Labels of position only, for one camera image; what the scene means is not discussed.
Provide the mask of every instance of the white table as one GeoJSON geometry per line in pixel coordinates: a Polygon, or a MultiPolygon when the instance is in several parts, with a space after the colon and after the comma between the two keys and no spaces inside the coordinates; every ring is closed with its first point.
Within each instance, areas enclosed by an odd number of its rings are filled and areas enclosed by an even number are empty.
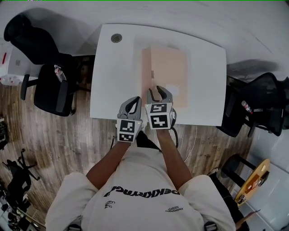
{"type": "Polygon", "coordinates": [[[175,31],[127,24],[102,26],[93,68],[90,117],[116,119],[121,104],[141,96],[141,51],[152,45],[188,57],[188,107],[175,108],[177,124],[222,124],[226,93],[225,49],[175,31]],[[122,40],[113,43],[119,33],[122,40]]]}

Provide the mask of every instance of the white t-shirt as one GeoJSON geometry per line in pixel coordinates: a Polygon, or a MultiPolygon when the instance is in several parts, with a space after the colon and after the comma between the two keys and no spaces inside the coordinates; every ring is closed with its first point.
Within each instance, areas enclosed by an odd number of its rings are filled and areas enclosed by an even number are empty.
{"type": "Polygon", "coordinates": [[[177,191],[162,153],[150,148],[130,147],[100,190],[81,173],[67,175],[47,213],[47,230],[63,231],[78,217],[83,231],[202,231],[207,221],[219,231],[236,230],[208,176],[177,191]]]}

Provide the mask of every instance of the round table hole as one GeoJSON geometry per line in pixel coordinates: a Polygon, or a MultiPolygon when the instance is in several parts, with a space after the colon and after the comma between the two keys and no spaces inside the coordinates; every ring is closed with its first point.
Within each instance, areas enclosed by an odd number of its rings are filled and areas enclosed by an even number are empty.
{"type": "Polygon", "coordinates": [[[121,34],[114,34],[112,35],[111,40],[113,43],[118,43],[122,40],[122,36],[121,34]]]}

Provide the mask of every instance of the white cable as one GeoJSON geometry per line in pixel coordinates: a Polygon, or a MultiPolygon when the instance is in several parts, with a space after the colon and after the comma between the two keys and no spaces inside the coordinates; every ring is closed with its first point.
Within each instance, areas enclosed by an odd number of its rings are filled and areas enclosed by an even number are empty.
{"type": "Polygon", "coordinates": [[[185,159],[184,162],[186,162],[186,160],[189,158],[191,152],[192,152],[193,149],[194,149],[195,143],[196,143],[196,139],[197,139],[197,135],[198,135],[198,129],[197,129],[197,125],[195,125],[195,126],[196,126],[196,137],[195,137],[195,141],[194,141],[193,147],[191,148],[191,151],[190,151],[189,155],[186,157],[186,159],[185,159]]]}

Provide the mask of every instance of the wooden floor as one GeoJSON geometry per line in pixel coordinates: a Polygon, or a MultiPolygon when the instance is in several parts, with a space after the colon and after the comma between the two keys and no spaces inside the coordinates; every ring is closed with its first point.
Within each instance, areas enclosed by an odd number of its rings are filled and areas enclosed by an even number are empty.
{"type": "MultiPolygon", "coordinates": [[[[83,87],[91,87],[91,69],[84,68],[83,87]]],[[[28,197],[38,209],[29,213],[44,223],[48,211],[65,175],[73,172],[86,174],[109,150],[115,135],[114,120],[99,120],[89,117],[90,93],[79,91],[75,96],[76,114],[59,117],[34,106],[35,88],[27,91],[26,100],[20,100],[20,88],[0,84],[0,111],[6,118],[10,142],[0,150],[0,162],[17,160],[20,150],[26,149],[25,158],[29,164],[38,165],[31,171],[40,176],[32,179],[28,197]]],[[[236,138],[229,137],[211,126],[176,125],[179,136],[179,151],[185,158],[195,146],[187,160],[193,176],[207,174],[212,168],[221,166],[233,154],[246,157],[252,139],[247,138],[244,126],[236,138]]],[[[155,132],[149,128],[146,134],[157,145],[155,132]]],[[[7,186],[11,173],[0,166],[0,178],[7,186]]]]}

